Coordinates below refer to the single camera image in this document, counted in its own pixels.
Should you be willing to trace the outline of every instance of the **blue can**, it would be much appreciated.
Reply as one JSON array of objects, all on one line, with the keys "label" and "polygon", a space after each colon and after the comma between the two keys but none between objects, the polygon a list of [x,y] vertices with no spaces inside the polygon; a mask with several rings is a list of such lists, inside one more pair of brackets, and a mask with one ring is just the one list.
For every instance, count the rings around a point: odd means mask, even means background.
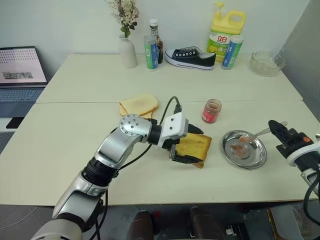
[{"label": "blue can", "polygon": [[239,53],[239,50],[244,42],[244,37],[242,35],[232,35],[228,49],[224,56],[221,68],[224,70],[230,70],[234,66],[234,62]]},{"label": "blue can", "polygon": [[157,38],[153,35],[144,36],[144,53],[146,60],[146,67],[150,71],[158,69],[158,48]]}]

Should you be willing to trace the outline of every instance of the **white vase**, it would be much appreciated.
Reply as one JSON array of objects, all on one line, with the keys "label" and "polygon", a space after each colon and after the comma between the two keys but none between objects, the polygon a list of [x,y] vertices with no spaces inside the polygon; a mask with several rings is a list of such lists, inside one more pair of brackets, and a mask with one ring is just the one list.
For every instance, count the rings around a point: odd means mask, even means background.
[{"label": "white vase", "polygon": [[119,36],[119,52],[122,64],[127,69],[135,68],[138,65],[135,46],[123,34]]}]

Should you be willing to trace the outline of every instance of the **bottle cap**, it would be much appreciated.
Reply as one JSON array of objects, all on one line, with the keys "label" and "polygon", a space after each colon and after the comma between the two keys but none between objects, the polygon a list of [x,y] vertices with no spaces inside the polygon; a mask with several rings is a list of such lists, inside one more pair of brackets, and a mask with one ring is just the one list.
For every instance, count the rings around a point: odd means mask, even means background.
[{"label": "bottle cap", "polygon": [[150,19],[150,26],[151,27],[157,27],[158,26],[158,20],[157,19]]}]

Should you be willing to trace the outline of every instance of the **shoe sole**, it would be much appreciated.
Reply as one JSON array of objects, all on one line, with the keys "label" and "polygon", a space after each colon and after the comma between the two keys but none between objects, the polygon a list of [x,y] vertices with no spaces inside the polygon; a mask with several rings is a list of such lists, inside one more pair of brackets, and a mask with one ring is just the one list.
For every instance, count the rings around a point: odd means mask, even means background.
[{"label": "shoe sole", "polygon": [[196,65],[196,64],[191,64],[191,63],[185,63],[185,62],[180,62],[173,60],[171,57],[167,55],[165,52],[164,54],[164,59],[170,63],[171,65],[181,67],[181,68],[188,68],[188,69],[199,69],[199,70],[205,70],[205,71],[211,71],[214,69],[214,66],[201,66],[201,65]]}]

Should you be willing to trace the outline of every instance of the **yellow detergent bottle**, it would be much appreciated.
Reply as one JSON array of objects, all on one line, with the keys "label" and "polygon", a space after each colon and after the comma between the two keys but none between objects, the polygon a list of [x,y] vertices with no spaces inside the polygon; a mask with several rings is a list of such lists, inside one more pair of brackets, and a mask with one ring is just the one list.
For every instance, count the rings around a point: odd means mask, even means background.
[{"label": "yellow detergent bottle", "polygon": [[233,10],[223,17],[221,8],[224,7],[224,3],[215,2],[214,4],[218,5],[219,11],[213,17],[206,51],[208,53],[215,52],[215,60],[221,63],[227,52],[231,36],[241,34],[246,21],[246,14],[242,11]]}]

